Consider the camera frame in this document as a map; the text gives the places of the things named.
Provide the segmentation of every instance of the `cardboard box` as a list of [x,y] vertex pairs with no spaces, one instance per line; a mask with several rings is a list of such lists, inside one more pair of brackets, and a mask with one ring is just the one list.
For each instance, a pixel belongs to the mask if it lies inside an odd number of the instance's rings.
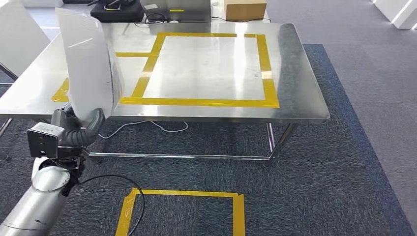
[[250,21],[265,15],[267,0],[224,0],[224,12],[228,21]]

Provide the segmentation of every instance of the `white chair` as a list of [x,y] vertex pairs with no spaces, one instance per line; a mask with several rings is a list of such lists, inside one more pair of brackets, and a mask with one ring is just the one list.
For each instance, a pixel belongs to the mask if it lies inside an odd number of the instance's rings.
[[[19,0],[0,0],[0,22],[0,69],[17,80],[50,40]],[[0,127],[0,137],[11,121],[8,119]]]

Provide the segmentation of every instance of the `black cable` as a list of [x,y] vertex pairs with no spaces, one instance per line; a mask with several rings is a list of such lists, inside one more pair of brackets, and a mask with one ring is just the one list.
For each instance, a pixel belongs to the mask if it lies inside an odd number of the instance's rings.
[[256,18],[256,19],[247,20],[247,21],[230,21],[230,20],[226,20],[226,19],[223,19],[223,18],[217,17],[217,16],[212,16],[212,18],[220,19],[220,20],[228,21],[228,22],[250,22],[250,21],[268,20],[270,23],[272,23],[272,20],[269,19],[269,18]]
[[[152,22],[150,22],[149,17],[152,16],[152,15],[158,15],[158,16],[161,16],[161,18],[160,19],[155,19]],[[151,14],[147,15],[144,22],[135,22],[134,24],[135,24],[135,26],[139,27],[138,25],[158,24],[158,23],[163,23],[166,20],[167,19],[165,18],[164,15],[155,12],[155,13],[151,13]]]
[[92,177],[92,178],[89,178],[89,179],[87,179],[87,180],[85,180],[85,181],[83,181],[83,182],[80,182],[80,185],[83,185],[83,184],[85,184],[85,183],[87,183],[87,182],[89,182],[89,181],[91,181],[91,180],[93,180],[93,179],[96,179],[96,178],[102,178],[102,177],[119,177],[119,178],[123,178],[123,179],[125,179],[125,180],[127,180],[127,181],[131,182],[131,183],[132,183],[132,184],[133,184],[133,185],[134,185],[134,186],[135,186],[135,187],[139,190],[139,192],[141,193],[141,196],[142,196],[142,211],[141,211],[141,215],[139,216],[138,221],[136,221],[136,224],[135,224],[135,226],[133,227],[132,231],[130,231],[130,232],[128,233],[128,235],[127,235],[127,236],[132,236],[133,232],[135,232],[135,230],[138,228],[139,223],[141,222],[141,220],[142,220],[142,218],[143,218],[143,215],[144,215],[144,213],[145,213],[145,196],[144,196],[144,194],[143,194],[142,188],[141,188],[141,187],[139,187],[139,185],[138,185],[135,181],[133,181],[133,180],[129,179],[128,177],[125,177],[125,176],[119,176],[119,175],[102,175],[102,176]]

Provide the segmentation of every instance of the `black device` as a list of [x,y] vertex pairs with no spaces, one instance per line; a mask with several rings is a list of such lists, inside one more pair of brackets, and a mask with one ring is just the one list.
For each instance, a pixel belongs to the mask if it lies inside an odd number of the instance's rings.
[[90,15],[103,23],[140,22],[144,17],[138,0],[99,0],[95,4]]

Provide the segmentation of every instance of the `white cable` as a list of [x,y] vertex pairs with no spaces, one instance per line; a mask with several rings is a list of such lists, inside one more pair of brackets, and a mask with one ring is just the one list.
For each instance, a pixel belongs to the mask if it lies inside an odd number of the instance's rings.
[[185,121],[183,121],[183,123],[185,124],[185,128],[184,129],[180,129],[180,130],[166,130],[166,129],[164,129],[162,126],[160,126],[159,124],[157,124],[157,123],[155,123],[155,122],[153,122],[153,121],[147,121],[147,120],[144,120],[144,121],[140,121],[140,122],[135,122],[135,123],[127,123],[127,124],[124,124],[124,125],[122,125],[122,126],[120,126],[115,132],[113,132],[113,134],[111,134],[110,136],[107,136],[107,137],[105,137],[105,136],[103,136],[103,135],[101,135],[101,134],[99,134],[98,136],[100,136],[100,138],[102,138],[102,139],[109,139],[109,138],[111,138],[111,137],[113,137],[114,135],[116,135],[121,129],[123,129],[125,126],[128,126],[128,125],[134,125],[134,124],[141,124],[141,123],[145,123],[145,122],[151,122],[152,124],[154,124],[154,125],[156,125],[156,126],[158,126],[162,131],[165,131],[165,132],[168,132],[168,133],[178,133],[178,132],[181,132],[181,131],[184,131],[184,130],[186,130],[186,129],[188,129],[188,123],[187,122],[185,122]]

